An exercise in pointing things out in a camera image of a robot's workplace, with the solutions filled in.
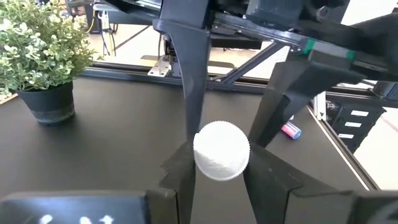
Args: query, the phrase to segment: white cap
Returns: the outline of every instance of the white cap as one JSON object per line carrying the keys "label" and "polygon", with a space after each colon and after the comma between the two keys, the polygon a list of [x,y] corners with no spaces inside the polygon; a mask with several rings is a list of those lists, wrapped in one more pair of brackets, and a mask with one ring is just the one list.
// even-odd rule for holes
{"label": "white cap", "polygon": [[215,121],[195,135],[193,151],[203,174],[213,180],[227,181],[241,174],[248,165],[250,144],[237,126]]}

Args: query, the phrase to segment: green leaves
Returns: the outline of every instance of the green leaves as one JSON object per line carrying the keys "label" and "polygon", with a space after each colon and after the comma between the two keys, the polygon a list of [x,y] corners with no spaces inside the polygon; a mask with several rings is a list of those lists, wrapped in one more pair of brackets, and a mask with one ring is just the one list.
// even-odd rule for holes
{"label": "green leaves", "polygon": [[45,90],[79,76],[95,53],[81,27],[82,20],[61,16],[56,4],[0,1],[2,90]]}

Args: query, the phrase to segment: white floor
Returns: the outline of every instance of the white floor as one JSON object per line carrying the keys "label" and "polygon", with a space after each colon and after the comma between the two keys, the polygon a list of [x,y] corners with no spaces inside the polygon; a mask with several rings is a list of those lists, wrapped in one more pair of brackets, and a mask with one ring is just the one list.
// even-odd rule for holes
{"label": "white floor", "polygon": [[[119,25],[118,33],[115,35],[116,45],[143,29],[144,26]],[[143,55],[157,55],[157,43],[159,34],[151,27],[129,41],[117,50],[117,57],[106,57],[106,62],[153,65],[155,62],[142,60]],[[102,53],[102,40],[98,35],[90,37],[92,46]],[[289,49],[286,47],[265,62],[261,63],[246,76],[269,78],[276,62],[284,61]],[[250,50],[234,51],[223,49],[212,49],[210,60],[233,63],[236,67],[253,57],[256,52]],[[226,73],[227,68],[210,67],[211,73]],[[354,86],[356,88],[367,88],[367,85]],[[355,152],[355,157],[376,181],[381,189],[398,189],[398,150],[396,147],[398,139],[398,110],[386,108],[387,113],[382,115],[368,137],[363,141],[360,148]]]}

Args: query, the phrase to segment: black plant pot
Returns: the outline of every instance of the black plant pot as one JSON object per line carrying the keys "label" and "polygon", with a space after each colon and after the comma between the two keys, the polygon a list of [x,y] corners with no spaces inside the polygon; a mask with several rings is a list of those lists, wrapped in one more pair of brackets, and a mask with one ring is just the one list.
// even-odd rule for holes
{"label": "black plant pot", "polygon": [[73,83],[66,83],[43,91],[17,93],[41,124],[57,124],[75,114]]}

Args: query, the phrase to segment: black tabletop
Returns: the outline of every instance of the black tabletop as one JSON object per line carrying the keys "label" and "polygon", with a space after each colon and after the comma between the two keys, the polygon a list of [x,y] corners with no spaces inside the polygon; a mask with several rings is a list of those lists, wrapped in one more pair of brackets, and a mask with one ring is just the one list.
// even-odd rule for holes
{"label": "black tabletop", "polygon": [[[49,190],[142,190],[185,141],[179,87],[81,78],[76,116],[41,126],[20,99],[1,106],[0,197]],[[261,96],[209,91],[202,125],[225,120],[249,131]],[[278,135],[269,150],[338,189],[363,189],[308,108],[302,136]],[[215,182],[197,172],[192,223],[255,223],[242,177]]]}

